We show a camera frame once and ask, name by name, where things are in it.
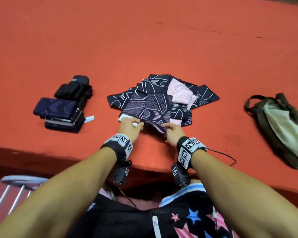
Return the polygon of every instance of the person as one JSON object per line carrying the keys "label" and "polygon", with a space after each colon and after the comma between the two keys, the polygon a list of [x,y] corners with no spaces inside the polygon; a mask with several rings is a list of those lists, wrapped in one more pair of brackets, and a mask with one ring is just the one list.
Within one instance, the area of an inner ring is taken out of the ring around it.
{"label": "person", "polygon": [[[118,133],[135,143],[143,125],[124,118]],[[166,142],[176,147],[184,131],[172,123],[162,126],[167,128]],[[116,160],[114,150],[104,147],[54,176],[0,224],[0,238],[228,238],[233,237],[231,228],[241,237],[298,238],[294,205],[203,150],[191,157],[202,183],[190,184],[164,198],[159,208],[145,211],[98,194]]]}

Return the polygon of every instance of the red tablecloth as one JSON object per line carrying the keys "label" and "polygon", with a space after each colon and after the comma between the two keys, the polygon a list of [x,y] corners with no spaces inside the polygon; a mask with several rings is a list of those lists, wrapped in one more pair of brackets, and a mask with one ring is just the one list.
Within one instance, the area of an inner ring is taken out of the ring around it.
{"label": "red tablecloth", "polygon": [[[87,158],[119,126],[106,96],[165,73],[220,97],[193,110],[188,136],[298,192],[298,171],[273,155],[243,110],[251,95],[278,92],[298,109],[298,6],[262,0],[0,0],[0,166],[55,174]],[[84,112],[95,121],[79,134],[45,129],[34,106],[76,74],[90,78]],[[170,172],[174,155],[141,134],[131,158],[136,168]]]}

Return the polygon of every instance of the pink star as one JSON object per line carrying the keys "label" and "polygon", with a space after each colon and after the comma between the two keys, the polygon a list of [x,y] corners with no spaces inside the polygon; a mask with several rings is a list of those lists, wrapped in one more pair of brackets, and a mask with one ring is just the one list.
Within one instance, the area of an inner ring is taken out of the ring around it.
{"label": "pink star", "polygon": [[171,220],[174,220],[175,222],[177,222],[178,220],[180,220],[178,214],[175,215],[175,214],[172,213]]}
{"label": "pink star", "polygon": [[[226,229],[228,231],[228,228],[224,222],[224,218],[221,216],[220,213],[217,213],[217,218],[216,218],[216,222],[217,222],[217,229],[219,229],[220,227],[223,227],[224,229]],[[212,214],[207,215],[207,217],[209,217],[211,220],[213,220],[215,222],[215,218],[213,218]]]}
{"label": "pink star", "polygon": [[189,232],[187,223],[184,224],[183,229],[180,229],[180,228],[174,228],[174,229],[177,232],[179,238],[198,238],[198,236],[191,234]]}

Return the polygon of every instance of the person's left hand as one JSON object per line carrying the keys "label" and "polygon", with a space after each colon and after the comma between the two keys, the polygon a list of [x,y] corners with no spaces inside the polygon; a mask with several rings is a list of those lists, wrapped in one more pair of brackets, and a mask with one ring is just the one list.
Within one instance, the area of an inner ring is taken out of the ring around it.
{"label": "person's left hand", "polygon": [[[138,126],[134,127],[132,125],[132,123],[137,123]],[[119,126],[119,129],[118,129],[118,133],[127,135],[128,138],[130,139],[130,141],[132,143],[135,143],[138,139],[139,133],[142,130],[143,126],[144,126],[144,123],[140,122],[140,120],[137,119],[137,118],[126,118],[126,117],[124,117],[120,121],[120,126]]]}

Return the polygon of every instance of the forearm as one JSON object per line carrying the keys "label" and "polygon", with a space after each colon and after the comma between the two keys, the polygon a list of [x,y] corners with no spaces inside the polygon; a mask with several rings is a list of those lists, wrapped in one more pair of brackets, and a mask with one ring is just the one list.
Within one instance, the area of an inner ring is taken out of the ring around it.
{"label": "forearm", "polygon": [[115,162],[115,152],[103,148],[56,175],[0,224],[0,237],[64,237],[92,203]]}
{"label": "forearm", "polygon": [[269,186],[196,151],[191,165],[216,208],[245,237],[298,237],[298,209]]}

